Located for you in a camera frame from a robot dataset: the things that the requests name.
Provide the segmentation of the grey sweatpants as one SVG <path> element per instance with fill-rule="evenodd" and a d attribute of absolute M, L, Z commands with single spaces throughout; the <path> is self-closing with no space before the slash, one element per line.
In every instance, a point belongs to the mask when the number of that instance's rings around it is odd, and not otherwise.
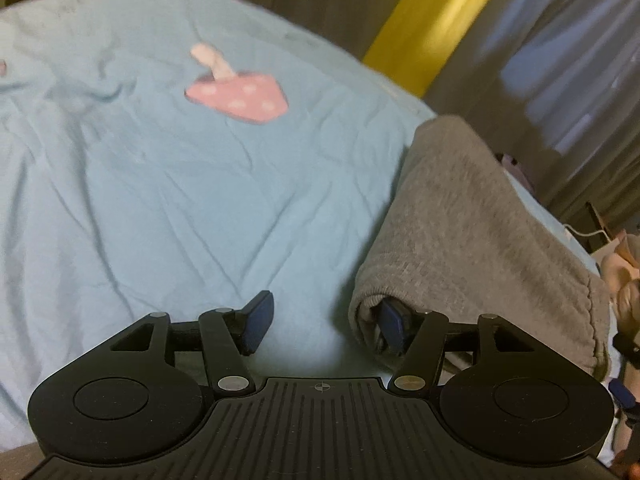
<path fill-rule="evenodd" d="M 424 122 L 395 197 L 356 276 L 348 319 L 388 367 L 380 302 L 473 323 L 505 318 L 594 378 L 608 376 L 610 296 L 591 258 L 530 211 L 483 140 L 460 117 Z"/>

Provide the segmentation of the pink plush toy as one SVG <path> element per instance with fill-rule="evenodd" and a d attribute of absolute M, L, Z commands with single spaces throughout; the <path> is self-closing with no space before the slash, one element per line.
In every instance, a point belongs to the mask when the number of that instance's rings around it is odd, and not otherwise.
<path fill-rule="evenodd" d="M 627 234 L 600 265 L 603 281 L 613 301 L 617 331 L 639 347 L 639 235 Z M 639 401 L 639 369 L 625 358 L 623 384 Z M 626 448 L 631 430 L 624 422 L 615 431 L 614 451 Z"/>

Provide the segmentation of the dark bedside shelf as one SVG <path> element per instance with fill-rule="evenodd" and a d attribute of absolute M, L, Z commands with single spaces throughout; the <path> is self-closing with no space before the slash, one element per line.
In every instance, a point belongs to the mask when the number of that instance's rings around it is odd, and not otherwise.
<path fill-rule="evenodd" d="M 587 211 L 588 226 L 590 227 L 587 236 L 587 248 L 590 252 L 596 252 L 608 243 L 618 240 L 620 236 L 613 231 L 605 222 L 602 214 L 591 202 L 585 203 Z"/>

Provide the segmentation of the purple bag behind bed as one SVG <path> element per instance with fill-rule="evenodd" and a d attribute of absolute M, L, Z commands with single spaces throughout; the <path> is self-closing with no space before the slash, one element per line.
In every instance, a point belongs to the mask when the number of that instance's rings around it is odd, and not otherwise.
<path fill-rule="evenodd" d="M 515 158 L 508 154 L 497 153 L 496 159 L 498 160 L 498 163 L 502 166 L 502 168 L 506 170 L 506 172 L 510 174 L 511 177 L 514 177 L 514 179 L 517 180 L 518 183 L 530 194 L 535 195 L 535 190 L 532 182 L 529 181 L 529 178 L 526 176 L 522 166 Z"/>

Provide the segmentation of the light blue bed sheet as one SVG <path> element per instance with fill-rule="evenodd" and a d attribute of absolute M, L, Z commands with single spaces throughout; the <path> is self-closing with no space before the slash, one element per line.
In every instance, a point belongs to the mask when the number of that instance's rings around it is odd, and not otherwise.
<path fill-rule="evenodd" d="M 154 311 L 276 297 L 250 366 L 379 375 L 348 306 L 420 100 L 241 0 L 1 13 L 1 447 L 48 376 Z"/>

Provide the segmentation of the grey curtain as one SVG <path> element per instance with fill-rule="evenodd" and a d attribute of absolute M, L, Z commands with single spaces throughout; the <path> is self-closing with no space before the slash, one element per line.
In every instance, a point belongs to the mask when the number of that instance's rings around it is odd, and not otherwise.
<path fill-rule="evenodd" d="M 248 0 L 363 61 L 399 0 Z M 582 226 L 639 226 L 639 0 L 489 0 L 431 87 L 518 158 L 538 200 Z"/>

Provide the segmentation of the yellow curtain strip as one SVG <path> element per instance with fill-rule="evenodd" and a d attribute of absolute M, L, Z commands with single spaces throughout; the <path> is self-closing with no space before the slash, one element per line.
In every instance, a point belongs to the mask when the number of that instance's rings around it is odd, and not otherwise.
<path fill-rule="evenodd" d="M 399 0 L 363 63 L 420 98 L 488 1 Z"/>

